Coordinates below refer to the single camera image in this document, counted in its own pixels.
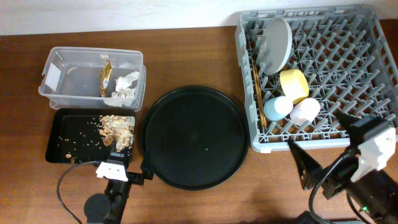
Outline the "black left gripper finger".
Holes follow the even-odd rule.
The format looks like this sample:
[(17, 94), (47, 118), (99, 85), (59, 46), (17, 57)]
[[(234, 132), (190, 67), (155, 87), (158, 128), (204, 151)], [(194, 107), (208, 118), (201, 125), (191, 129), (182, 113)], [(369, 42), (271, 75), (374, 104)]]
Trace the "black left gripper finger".
[(109, 160), (131, 162), (132, 161), (132, 148), (130, 146), (118, 147), (117, 142), (111, 144), (111, 150), (108, 155)]
[(146, 150), (141, 163), (142, 177), (146, 180), (152, 180), (154, 176), (153, 165), (150, 159), (150, 150)]

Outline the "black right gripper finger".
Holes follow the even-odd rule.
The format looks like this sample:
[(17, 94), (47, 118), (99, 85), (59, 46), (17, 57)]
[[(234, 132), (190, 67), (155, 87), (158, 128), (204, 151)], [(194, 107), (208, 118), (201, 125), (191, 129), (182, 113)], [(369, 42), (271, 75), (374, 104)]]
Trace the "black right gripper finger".
[(293, 140), (289, 139), (287, 143), (294, 157), (302, 188), (312, 189), (323, 174), (322, 166)]
[(361, 137), (357, 133), (358, 128), (355, 128), (353, 126), (354, 123), (359, 121), (359, 118), (355, 118), (352, 115), (344, 114), (344, 113), (340, 113), (340, 112), (335, 114), (335, 117), (337, 118), (339, 124), (343, 127), (343, 129), (349, 135), (350, 143), (360, 143)]

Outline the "food scraps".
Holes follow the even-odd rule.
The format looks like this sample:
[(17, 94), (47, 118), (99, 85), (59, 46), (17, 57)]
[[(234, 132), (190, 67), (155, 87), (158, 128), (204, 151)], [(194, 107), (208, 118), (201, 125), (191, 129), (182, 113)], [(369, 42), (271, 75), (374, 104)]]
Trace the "food scraps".
[(110, 146), (114, 141), (118, 147), (134, 144), (134, 131), (136, 119), (133, 116), (106, 115), (100, 118), (101, 129), (99, 134), (103, 137), (103, 144)]

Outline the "pink cup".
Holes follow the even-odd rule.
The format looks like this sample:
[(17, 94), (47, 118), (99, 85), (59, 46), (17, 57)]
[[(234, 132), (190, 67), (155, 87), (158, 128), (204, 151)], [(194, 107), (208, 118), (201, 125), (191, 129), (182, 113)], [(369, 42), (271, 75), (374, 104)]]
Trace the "pink cup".
[(312, 122), (320, 112), (320, 103), (314, 98), (306, 98), (296, 104), (290, 112), (290, 119), (297, 126)]

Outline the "white tissue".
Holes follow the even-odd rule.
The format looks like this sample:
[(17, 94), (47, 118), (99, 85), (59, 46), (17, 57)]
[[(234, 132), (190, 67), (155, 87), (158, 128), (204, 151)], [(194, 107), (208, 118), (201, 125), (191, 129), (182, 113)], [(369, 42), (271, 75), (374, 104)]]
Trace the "white tissue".
[(131, 106), (132, 99), (136, 95), (136, 87), (132, 87), (135, 81), (138, 81), (139, 72), (131, 72), (125, 77), (116, 79), (116, 91), (111, 93), (110, 98), (105, 98), (104, 103), (108, 106)]

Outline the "yellow bowl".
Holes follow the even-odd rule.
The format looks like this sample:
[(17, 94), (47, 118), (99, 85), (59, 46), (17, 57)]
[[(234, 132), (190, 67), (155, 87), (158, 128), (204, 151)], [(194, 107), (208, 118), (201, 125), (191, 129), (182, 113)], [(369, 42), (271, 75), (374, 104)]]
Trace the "yellow bowl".
[(295, 105), (309, 95), (307, 79), (299, 69), (282, 71), (280, 73), (280, 85), (284, 95), (289, 97)]

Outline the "light blue plastic cup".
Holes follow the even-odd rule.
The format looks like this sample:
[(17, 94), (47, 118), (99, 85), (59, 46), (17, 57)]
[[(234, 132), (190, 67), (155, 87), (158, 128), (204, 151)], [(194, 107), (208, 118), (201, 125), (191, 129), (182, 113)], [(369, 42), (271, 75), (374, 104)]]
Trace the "light blue plastic cup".
[(294, 104), (289, 97), (278, 96), (265, 102), (264, 114), (268, 120), (279, 121), (286, 117), (293, 107)]

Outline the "gold brown snack wrapper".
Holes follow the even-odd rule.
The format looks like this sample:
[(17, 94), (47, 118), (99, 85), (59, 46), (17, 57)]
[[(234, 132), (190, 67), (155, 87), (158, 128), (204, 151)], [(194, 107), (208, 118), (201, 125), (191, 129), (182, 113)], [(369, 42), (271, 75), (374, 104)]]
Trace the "gold brown snack wrapper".
[(100, 87), (101, 87), (101, 96), (106, 97), (106, 89), (109, 84), (109, 79), (112, 74), (112, 66), (110, 64), (110, 60), (106, 59), (105, 65), (102, 68), (102, 71), (100, 73)]

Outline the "wooden chopstick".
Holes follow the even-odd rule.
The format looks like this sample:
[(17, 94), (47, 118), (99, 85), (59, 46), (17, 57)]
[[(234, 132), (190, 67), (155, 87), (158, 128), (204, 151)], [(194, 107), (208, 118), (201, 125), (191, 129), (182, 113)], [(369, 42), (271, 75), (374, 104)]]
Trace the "wooden chopstick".
[(266, 117), (264, 114), (264, 105), (262, 102), (262, 93), (261, 93), (261, 87), (260, 87), (260, 81), (259, 81), (257, 67), (254, 67), (254, 78), (256, 81), (257, 101), (258, 101), (258, 105), (259, 105), (261, 123), (262, 123), (262, 126), (264, 127), (264, 129), (267, 129), (267, 123), (266, 123)]
[(260, 89), (260, 84), (259, 84), (259, 76), (258, 76), (257, 68), (254, 64), (252, 65), (252, 69), (253, 69), (253, 74), (254, 74), (254, 84), (255, 84), (255, 89), (256, 89), (257, 102), (259, 105), (261, 124), (265, 128), (266, 120), (264, 117), (264, 108), (263, 108), (263, 104), (262, 104), (262, 95), (261, 95), (261, 89)]

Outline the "grey round plate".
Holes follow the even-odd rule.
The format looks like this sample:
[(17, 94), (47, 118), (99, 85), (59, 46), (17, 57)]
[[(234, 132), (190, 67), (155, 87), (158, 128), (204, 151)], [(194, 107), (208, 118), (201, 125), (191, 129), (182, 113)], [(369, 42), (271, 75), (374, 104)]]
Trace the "grey round plate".
[(292, 50), (292, 29), (281, 18), (275, 18), (263, 31), (259, 50), (259, 63), (266, 65), (264, 73), (273, 75), (287, 63)]

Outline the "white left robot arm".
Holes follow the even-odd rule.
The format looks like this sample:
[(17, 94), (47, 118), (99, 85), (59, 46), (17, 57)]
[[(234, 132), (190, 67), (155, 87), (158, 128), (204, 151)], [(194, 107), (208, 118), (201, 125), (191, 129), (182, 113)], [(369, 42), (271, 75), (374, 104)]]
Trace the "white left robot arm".
[(120, 223), (126, 208), (132, 185), (144, 185), (145, 180), (152, 180), (153, 165), (150, 161), (150, 152), (143, 153), (140, 166), (141, 172), (129, 172), (127, 169), (132, 153), (129, 147), (121, 152), (116, 151), (115, 143), (105, 149), (90, 149), (82, 152), (83, 161), (68, 168), (58, 179), (56, 186), (57, 199), (62, 208), (72, 216), (76, 222), (82, 221), (65, 205), (60, 195), (60, 186), (63, 178), (72, 170), (93, 165), (99, 172), (99, 178), (108, 181), (103, 193), (90, 196), (84, 204), (84, 214), (87, 223)]

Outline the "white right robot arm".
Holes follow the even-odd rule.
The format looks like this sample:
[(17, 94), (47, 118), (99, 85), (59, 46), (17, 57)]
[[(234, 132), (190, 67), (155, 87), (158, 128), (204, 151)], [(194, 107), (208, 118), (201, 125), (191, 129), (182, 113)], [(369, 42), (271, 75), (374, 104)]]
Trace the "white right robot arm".
[(308, 210), (297, 219), (300, 223), (327, 223), (314, 207), (321, 191), (330, 199), (341, 191), (356, 216), (363, 222), (397, 223), (397, 182), (384, 168), (396, 151), (396, 129), (388, 120), (375, 115), (356, 118), (338, 113), (339, 124), (349, 136), (349, 146), (327, 167), (322, 167), (293, 140), (288, 140), (295, 159), (300, 183), (310, 190)]

